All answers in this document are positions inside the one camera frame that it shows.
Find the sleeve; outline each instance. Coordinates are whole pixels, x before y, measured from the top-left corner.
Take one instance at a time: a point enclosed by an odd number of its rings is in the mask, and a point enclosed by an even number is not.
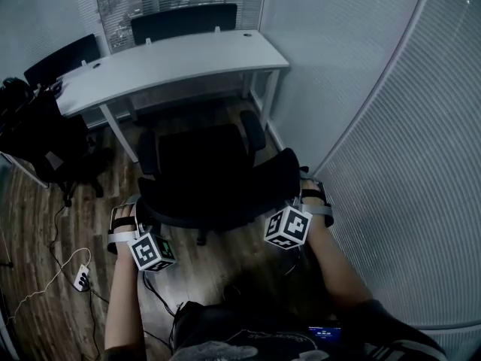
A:
[[[107,349],[102,354],[102,361],[143,361],[145,353],[139,353],[137,346],[120,346]]]
[[[395,319],[377,300],[356,306],[339,320],[343,342],[363,347],[374,359],[447,360],[434,340]]]

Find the desk leg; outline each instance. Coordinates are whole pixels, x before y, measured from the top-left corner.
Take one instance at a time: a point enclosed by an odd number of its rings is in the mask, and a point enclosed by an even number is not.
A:
[[[113,133],[115,134],[117,139],[119,139],[120,144],[126,150],[127,154],[130,156],[130,159],[132,159],[132,162],[137,163],[137,155],[135,155],[135,152],[133,151],[132,147],[130,147],[130,144],[127,142],[126,137],[120,130],[119,123],[117,122],[115,116],[108,109],[108,105],[100,105],[100,110],[105,116],[105,119],[107,120],[109,126],[112,128]]]
[[[253,82],[253,73],[246,72],[242,74],[242,99],[247,99],[247,96],[249,95],[250,92],[250,87],[252,86]]]
[[[127,111],[129,112],[130,117],[132,118],[132,122],[137,122],[138,115],[137,115],[137,111],[134,108],[134,103],[132,103],[131,98],[126,98],[126,106],[127,106]]]
[[[40,180],[28,166],[24,165],[21,161],[17,160],[17,158],[14,158],[12,155],[8,155],[7,153],[2,153],[2,155],[5,157],[6,160],[13,163],[16,167],[18,167],[25,174],[27,174],[31,179],[40,184],[44,189],[48,189],[48,184]]]
[[[261,110],[261,126],[265,129],[268,124],[269,115],[271,115],[272,101],[274,93],[276,93],[277,80],[279,79],[279,70],[274,70],[269,74],[268,83],[265,87],[264,103]]]

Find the velcro strap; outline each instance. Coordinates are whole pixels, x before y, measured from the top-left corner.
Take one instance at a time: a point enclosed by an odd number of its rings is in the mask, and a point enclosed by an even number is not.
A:
[[[114,234],[109,234],[107,237],[107,244],[112,244],[115,242],[128,242],[132,239],[138,238],[137,230],[133,232],[115,232]]]
[[[301,179],[312,179],[312,175],[309,175],[306,171],[303,171],[302,168],[299,171],[299,177]]]
[[[313,197],[313,198],[319,198],[322,199],[322,194],[318,190],[312,190],[312,189],[302,189],[301,193],[301,198],[306,198],[306,197]]]
[[[311,213],[317,215],[328,215],[332,217],[332,208],[329,206],[319,206],[319,205],[299,205],[299,211],[303,213]]]
[[[110,229],[115,230],[117,227],[128,226],[128,225],[135,226],[135,217],[117,218],[116,220],[112,221],[112,226],[110,227]]]

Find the office chair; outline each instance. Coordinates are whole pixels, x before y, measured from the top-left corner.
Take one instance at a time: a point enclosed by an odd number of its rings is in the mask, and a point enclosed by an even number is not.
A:
[[[50,54],[35,63],[23,74],[30,86],[35,89],[54,84],[56,79],[82,65],[82,61],[90,63],[100,59],[100,48],[93,34],[87,35]]]
[[[2,99],[5,95],[0,95],[1,108],[14,109],[0,117],[0,151],[30,162],[42,181],[58,184],[65,207],[71,206],[78,183],[91,184],[98,198],[104,195],[97,175],[107,168],[113,151],[87,153],[93,141],[80,115],[64,118],[49,90],[41,89],[36,98],[21,103]]]
[[[240,113],[248,148],[236,125],[227,124],[162,136],[156,148],[152,130],[138,143],[144,174],[138,186],[141,204],[157,222],[199,229],[198,245],[207,233],[254,221],[299,195],[299,163],[290,149],[253,167],[265,135],[252,111]]]
[[[135,17],[131,21],[135,45],[195,33],[235,29],[237,4],[208,4],[170,9]]]

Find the smartphone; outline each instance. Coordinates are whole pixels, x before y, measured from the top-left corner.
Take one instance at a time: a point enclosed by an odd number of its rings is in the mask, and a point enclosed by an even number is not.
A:
[[[314,337],[329,342],[340,342],[340,326],[309,326]]]

